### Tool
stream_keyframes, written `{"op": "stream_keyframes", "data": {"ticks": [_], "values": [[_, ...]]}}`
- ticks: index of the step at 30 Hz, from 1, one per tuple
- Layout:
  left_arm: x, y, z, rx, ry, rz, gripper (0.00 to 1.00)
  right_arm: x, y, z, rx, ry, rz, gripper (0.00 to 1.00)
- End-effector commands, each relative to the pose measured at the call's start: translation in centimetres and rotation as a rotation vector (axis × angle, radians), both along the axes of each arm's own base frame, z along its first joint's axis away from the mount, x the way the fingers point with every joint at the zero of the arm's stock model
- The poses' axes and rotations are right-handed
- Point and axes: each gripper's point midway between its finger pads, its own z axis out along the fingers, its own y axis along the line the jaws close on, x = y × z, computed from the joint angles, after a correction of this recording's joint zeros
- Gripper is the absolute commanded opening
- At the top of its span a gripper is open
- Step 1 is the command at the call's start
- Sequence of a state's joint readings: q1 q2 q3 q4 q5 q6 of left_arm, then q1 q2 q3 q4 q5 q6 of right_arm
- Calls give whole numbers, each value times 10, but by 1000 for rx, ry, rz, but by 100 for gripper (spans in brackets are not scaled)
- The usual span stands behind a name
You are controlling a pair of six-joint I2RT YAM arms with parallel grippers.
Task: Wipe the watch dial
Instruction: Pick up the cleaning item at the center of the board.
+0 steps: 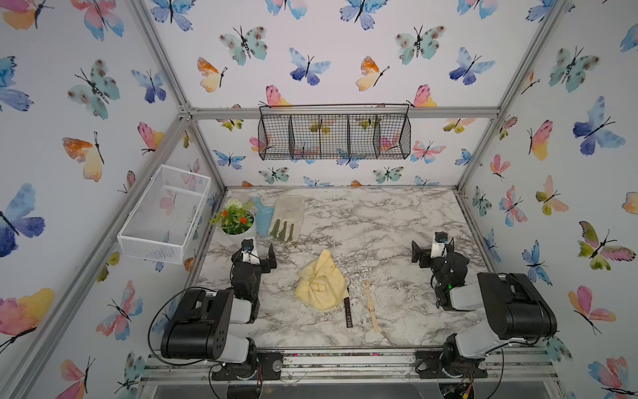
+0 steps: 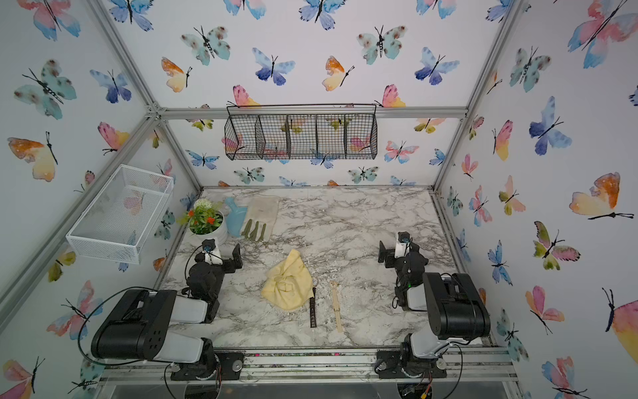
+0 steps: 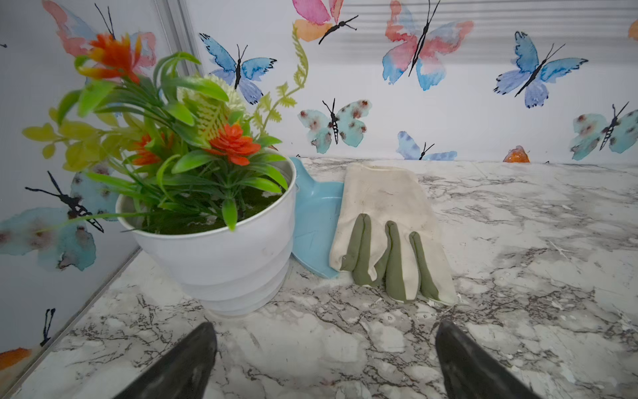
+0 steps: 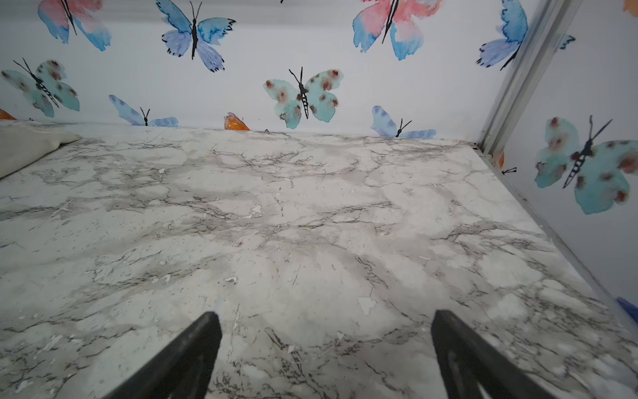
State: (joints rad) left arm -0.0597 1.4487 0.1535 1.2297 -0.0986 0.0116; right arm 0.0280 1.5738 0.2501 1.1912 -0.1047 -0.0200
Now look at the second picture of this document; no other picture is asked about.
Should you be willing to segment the yellow cloth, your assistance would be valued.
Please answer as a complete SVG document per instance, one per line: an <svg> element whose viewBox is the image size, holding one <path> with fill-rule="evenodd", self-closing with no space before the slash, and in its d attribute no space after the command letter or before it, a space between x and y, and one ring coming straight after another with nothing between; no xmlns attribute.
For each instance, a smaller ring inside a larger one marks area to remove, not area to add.
<svg viewBox="0 0 638 399"><path fill-rule="evenodd" d="M293 249L287 259L267 272L261 296L287 312L300 309L314 297L312 276L298 250Z"/></svg>

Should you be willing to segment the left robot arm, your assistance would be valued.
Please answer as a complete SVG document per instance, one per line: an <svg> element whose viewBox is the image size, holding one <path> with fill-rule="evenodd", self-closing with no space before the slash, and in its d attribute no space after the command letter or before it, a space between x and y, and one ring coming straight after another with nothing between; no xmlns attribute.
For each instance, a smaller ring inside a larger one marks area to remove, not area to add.
<svg viewBox="0 0 638 399"><path fill-rule="evenodd" d="M195 264L186 271L186 288L152 290L131 287L121 297L91 340L85 359L107 367L134 362L163 362L179 368L177 381L221 377L223 364L208 338L171 332L174 324L212 324L227 274L243 267L241 245L223 259L213 239L205 240Z"/></svg>

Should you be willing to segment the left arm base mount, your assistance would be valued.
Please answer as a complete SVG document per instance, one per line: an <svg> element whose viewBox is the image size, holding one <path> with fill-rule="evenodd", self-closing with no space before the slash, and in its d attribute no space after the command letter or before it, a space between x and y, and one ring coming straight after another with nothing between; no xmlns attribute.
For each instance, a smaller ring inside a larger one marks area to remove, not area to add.
<svg viewBox="0 0 638 399"><path fill-rule="evenodd" d="M242 352L206 352L196 363L178 363L171 382L238 381L244 369Z"/></svg>

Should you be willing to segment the brown strap gold watch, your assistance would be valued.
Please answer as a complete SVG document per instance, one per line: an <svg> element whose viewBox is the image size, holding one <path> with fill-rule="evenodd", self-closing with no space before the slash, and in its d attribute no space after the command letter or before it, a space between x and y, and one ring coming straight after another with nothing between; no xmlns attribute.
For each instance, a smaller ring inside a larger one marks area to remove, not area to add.
<svg viewBox="0 0 638 399"><path fill-rule="evenodd" d="M312 297L309 299L309 315L310 315L310 327L315 329L317 327L317 308L316 308L316 292L317 288L312 288Z"/></svg>

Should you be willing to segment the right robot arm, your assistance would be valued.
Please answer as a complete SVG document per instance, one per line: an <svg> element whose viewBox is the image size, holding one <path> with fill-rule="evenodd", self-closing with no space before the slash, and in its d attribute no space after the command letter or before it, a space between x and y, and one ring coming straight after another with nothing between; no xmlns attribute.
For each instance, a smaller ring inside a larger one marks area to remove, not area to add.
<svg viewBox="0 0 638 399"><path fill-rule="evenodd" d="M429 260L405 234L393 249L380 244L378 262L396 273L392 307L424 313L429 323L407 334L399 350L377 353L379 377L444 377L438 363L450 345L467 345L490 334L488 310L468 274L427 271Z"/></svg>

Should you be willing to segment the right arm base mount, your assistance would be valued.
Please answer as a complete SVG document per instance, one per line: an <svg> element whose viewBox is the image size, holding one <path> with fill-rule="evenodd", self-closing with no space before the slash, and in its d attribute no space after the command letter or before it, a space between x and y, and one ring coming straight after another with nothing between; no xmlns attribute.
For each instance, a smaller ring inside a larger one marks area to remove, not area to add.
<svg viewBox="0 0 638 399"><path fill-rule="evenodd" d="M380 379L445 378L447 372L436 359L418 358L402 351L378 351L373 371Z"/></svg>

